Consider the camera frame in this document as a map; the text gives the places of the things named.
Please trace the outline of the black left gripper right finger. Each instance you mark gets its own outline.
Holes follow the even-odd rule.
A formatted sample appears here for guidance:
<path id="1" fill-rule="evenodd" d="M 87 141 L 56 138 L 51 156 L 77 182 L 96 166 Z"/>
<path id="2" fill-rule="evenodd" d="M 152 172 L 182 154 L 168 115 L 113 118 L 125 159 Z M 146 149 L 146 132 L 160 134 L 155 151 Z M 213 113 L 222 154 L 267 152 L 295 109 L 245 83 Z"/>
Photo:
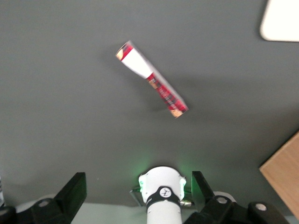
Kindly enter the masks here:
<path id="1" fill-rule="evenodd" d="M 186 220 L 186 224 L 250 224 L 246 208 L 226 196 L 217 196 L 212 191 L 203 174 L 193 171 L 191 192 L 196 211 Z"/>

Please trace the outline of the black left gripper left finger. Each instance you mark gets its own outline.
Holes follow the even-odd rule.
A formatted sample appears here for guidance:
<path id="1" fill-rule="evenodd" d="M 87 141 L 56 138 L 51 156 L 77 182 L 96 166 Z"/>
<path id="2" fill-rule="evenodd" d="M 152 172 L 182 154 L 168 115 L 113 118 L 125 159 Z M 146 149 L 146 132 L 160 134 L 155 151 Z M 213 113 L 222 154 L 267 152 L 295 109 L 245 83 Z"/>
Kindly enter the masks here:
<path id="1" fill-rule="evenodd" d="M 32 207 L 35 224 L 69 224 L 87 196 L 86 174 L 76 173 L 54 198 L 45 198 Z"/>

